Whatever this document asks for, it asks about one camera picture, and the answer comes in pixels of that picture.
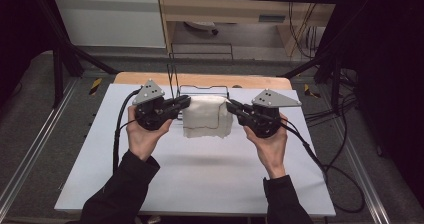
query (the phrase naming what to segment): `white towel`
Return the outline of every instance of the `white towel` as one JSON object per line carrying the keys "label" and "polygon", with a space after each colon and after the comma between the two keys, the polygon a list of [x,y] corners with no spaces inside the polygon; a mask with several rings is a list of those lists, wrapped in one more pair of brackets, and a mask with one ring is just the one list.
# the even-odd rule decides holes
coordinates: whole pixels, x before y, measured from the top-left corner
{"label": "white towel", "polygon": [[184,136],[228,136],[233,115],[227,111],[226,100],[221,96],[192,96],[190,106],[183,110]]}

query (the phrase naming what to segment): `hand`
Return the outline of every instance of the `hand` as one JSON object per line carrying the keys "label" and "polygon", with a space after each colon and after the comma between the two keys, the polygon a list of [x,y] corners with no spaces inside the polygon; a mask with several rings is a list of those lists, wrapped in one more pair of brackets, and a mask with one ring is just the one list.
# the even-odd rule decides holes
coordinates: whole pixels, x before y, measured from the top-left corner
{"label": "hand", "polygon": [[[128,121],[135,120],[135,106],[128,107]],[[143,161],[146,161],[156,147],[159,138],[169,131],[172,120],[167,120],[158,130],[148,131],[137,121],[127,125],[128,144],[130,151]]]}
{"label": "hand", "polygon": [[[287,117],[280,113],[282,123],[287,125]],[[248,126],[244,126],[247,139],[256,146],[259,160],[265,166],[269,178],[274,179],[286,175],[284,169],[284,154],[287,143],[287,130],[280,127],[278,131],[271,137],[259,138]]]}

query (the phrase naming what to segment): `black sleeve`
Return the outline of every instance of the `black sleeve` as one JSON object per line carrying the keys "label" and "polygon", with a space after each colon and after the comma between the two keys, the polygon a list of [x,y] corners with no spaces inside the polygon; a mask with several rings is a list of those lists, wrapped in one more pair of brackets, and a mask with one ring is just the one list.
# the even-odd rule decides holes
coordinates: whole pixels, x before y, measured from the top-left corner
{"label": "black sleeve", "polygon": [[313,223],[299,203],[290,176],[271,180],[264,178],[264,189],[268,200],[268,224]]}
{"label": "black sleeve", "polygon": [[68,224],[133,223],[159,168],[153,157],[144,162],[128,151],[106,185],[86,201],[81,220]]}

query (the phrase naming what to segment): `white tabletop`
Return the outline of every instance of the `white tabletop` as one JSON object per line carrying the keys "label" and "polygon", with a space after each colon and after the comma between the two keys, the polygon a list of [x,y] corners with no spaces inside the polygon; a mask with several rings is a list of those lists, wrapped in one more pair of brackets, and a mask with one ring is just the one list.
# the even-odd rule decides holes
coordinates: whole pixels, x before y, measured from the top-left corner
{"label": "white tabletop", "polygon": [[[118,113],[129,93],[137,85],[111,84],[96,119],[72,168],[55,209],[81,211],[85,201],[112,175],[113,137]],[[165,98],[170,88],[161,86]],[[230,98],[249,103],[262,89],[230,88]],[[274,90],[298,100],[292,90]],[[311,138],[300,107],[281,108],[299,129],[303,138]],[[125,111],[122,123],[127,121]],[[160,215],[265,215],[267,201],[262,179],[267,176],[256,149],[234,118],[231,134],[188,139],[183,137],[182,121],[174,120],[153,152],[161,165],[149,186],[141,211]],[[120,138],[120,157],[128,150],[125,129]],[[334,216],[320,169],[308,156],[298,138],[289,133],[284,159],[300,203],[312,217]]]}

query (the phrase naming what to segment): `wooden board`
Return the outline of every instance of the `wooden board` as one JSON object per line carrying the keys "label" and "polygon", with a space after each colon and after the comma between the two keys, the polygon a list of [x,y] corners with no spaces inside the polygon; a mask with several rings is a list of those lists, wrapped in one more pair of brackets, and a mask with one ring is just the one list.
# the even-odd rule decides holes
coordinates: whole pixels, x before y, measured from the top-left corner
{"label": "wooden board", "polygon": [[[116,76],[114,83],[144,85],[149,78],[152,78],[159,85],[169,85],[167,73],[149,72],[121,72]],[[280,90],[292,89],[290,81],[286,78],[262,76],[178,74],[178,83],[179,85],[195,86],[233,87],[235,85],[239,85],[243,88],[270,88]]]}

